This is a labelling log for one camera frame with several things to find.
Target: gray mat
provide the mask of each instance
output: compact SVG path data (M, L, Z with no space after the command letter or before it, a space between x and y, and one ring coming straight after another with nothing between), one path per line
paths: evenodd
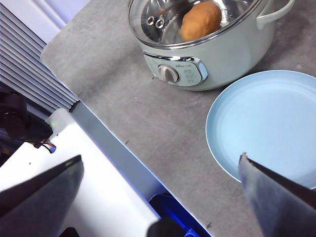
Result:
M279 0L279 7L286 0ZM252 72L316 75L316 4L298 0ZM241 185L211 156L205 120L222 88L183 91L152 80L123 0L91 0L44 49L43 62L214 237L262 236Z

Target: plate rim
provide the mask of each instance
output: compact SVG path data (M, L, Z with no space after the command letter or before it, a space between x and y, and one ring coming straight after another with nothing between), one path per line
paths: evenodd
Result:
M207 138L207 127L208 127L207 124L208 124L208 120L209 120L209 118L210 118L210 112L211 112L212 108L214 107L214 105L216 104L216 102L217 102L217 101L219 100L219 98L222 96L222 94L223 94L223 93L226 93L226 91L227 91L230 87L232 87L233 85L235 85L235 84L237 84L237 83L240 83L240 81L245 80L246 78L253 77L254 75L257 75L257 74L265 74L265 73L268 73L268 72L269 72L269 73L270 73L270 72L278 72L278 73L279 73L279 72L288 72L288 73L302 74L302 75L304 75L304 76L312 77L312 78L314 78L314 79L316 80L316 77L314 77L314 76L312 76L312 75L309 75L309 74L306 74L306 73L302 73L302 72L298 72L298 71L293 71L293 70L266 70L266 71L261 71L261 72L256 72L256 73L253 73L253 74L249 74L249 75L246 75L246 76L244 76L244 77L242 77L242 78L240 78L240 79L234 81L232 84L230 84L229 86L227 86L227 87L215 98L215 100L213 101L211 107L209 108L208 113L207 113L207 116L206 116L206 121L205 121L205 138L206 138L206 142L207 142L208 149L209 149L209 151L211 152L211 154L212 154L214 160L215 160L215 161L217 162L217 164L222 168L222 170L224 170L229 176L231 176L234 180L238 181L239 183L241 183L241 181L240 181L238 178L234 177L232 174L230 174L230 173L220 164L220 162L219 162L218 159L215 157L215 155L214 155L214 153L213 153L213 151L212 151L212 149L211 149L211 146L210 146L209 141L208 141L208 138ZM316 188L316 184L315 184L314 187L311 187L311 188L308 187L308 188L309 188L309 189L315 189L315 188Z

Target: light blue plate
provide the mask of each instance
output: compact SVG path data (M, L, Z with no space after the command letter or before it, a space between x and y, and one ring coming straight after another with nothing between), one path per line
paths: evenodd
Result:
M227 87L206 120L206 139L218 164L239 181L243 152L305 187L316 187L316 78L265 71Z

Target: pot handle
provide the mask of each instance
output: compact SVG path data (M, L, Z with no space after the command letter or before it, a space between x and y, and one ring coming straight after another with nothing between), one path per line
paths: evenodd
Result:
M265 8L262 10L262 12L257 16L257 28L258 30L262 30L263 27L270 23L273 22L279 18L281 18L282 16L284 16L285 14L287 14L293 7L295 3L295 0L290 0L287 5L285 5L283 8L281 8L278 11L275 11L273 13L270 14L266 14L265 15L265 11L267 9L269 9L270 5L273 4L273 0L268 0L267 5L265 6Z

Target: lid rim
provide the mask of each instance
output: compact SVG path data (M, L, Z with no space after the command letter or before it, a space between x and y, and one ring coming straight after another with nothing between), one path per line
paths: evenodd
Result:
M129 26L131 28L132 33L136 36L136 38L143 44L145 44L146 46L152 47L152 48L157 48L157 49L165 49L165 50L171 50L171 49L183 49L183 48L189 48L189 47L193 47L193 46L197 46L199 44L205 43L207 41L210 41L222 34L224 34L225 32L227 32L228 30L231 30L233 27L239 25L242 21L244 21L245 18L247 18L258 6L259 4L262 2L263 0L255 0L252 5L242 14L240 15L238 18L236 18L233 22L229 23L227 26L215 31L214 33L211 33L209 35L206 35L204 37L201 37L199 39L193 40L193 41L189 41L189 42L182 42L182 43L174 43L174 44L158 44L158 43L150 43L147 42L143 39L141 39L136 32L133 30L131 24L130 24L130 10L131 10L131 6L133 5L134 0L131 0L131 3L129 5L129 9L128 9L128 23Z

